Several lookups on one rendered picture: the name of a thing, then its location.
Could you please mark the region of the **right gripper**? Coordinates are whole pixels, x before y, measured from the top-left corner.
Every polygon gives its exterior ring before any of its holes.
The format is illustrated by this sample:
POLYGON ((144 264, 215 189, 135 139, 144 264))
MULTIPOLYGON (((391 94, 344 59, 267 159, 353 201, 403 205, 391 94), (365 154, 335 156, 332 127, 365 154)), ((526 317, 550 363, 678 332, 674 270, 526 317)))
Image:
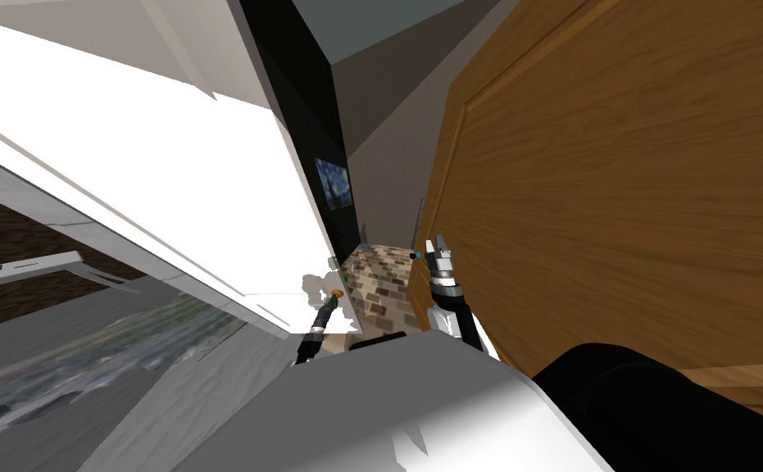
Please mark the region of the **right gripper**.
POLYGON ((429 266, 452 265, 452 253, 448 251, 447 244, 441 234, 435 235, 435 250, 430 239, 425 241, 425 254, 429 266))

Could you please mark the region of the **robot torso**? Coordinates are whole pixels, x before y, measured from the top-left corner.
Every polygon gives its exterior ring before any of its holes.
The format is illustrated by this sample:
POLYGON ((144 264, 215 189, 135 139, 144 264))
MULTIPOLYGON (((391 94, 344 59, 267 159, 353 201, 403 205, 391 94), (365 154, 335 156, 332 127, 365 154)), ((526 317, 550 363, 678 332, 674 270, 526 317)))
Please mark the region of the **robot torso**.
POLYGON ((431 330, 290 366, 172 472, 614 472, 541 388, 431 330))

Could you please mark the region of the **blue night sky painting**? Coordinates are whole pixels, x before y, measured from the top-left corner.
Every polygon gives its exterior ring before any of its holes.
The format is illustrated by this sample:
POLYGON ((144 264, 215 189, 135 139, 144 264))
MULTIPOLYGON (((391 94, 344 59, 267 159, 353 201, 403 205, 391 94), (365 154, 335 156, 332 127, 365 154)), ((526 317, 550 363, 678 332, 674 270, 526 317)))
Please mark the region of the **blue night sky painting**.
POLYGON ((331 162, 315 159, 316 169, 328 207, 337 210, 353 205, 347 169, 331 162))

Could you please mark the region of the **brown wooden door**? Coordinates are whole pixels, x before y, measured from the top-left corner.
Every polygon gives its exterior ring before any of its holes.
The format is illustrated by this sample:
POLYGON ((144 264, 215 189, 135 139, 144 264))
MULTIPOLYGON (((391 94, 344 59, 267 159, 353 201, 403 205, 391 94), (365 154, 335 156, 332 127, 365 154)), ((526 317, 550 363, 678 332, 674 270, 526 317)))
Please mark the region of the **brown wooden door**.
POLYGON ((763 414, 763 0, 520 0, 421 216, 502 362, 628 347, 763 414))

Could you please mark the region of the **white door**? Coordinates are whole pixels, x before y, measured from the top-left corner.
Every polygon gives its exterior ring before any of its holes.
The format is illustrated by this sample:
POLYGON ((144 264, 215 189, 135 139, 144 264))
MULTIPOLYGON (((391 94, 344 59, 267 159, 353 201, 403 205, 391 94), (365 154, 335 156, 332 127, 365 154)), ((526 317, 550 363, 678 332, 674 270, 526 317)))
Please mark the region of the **white door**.
POLYGON ((280 337, 343 288, 228 0, 0 0, 0 203, 280 337))

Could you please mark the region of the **white table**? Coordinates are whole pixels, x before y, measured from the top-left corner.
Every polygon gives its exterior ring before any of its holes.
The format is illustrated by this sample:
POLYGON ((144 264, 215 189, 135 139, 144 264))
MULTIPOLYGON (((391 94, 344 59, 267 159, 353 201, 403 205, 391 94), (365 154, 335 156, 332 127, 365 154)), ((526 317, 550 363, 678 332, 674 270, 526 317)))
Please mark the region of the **white table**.
POLYGON ((107 286, 108 288, 115 288, 129 293, 140 293, 139 290, 131 288, 127 284, 129 280, 110 275, 86 265, 77 251, 59 252, 59 254, 50 256, 2 263, 0 264, 0 285, 62 270, 107 286))

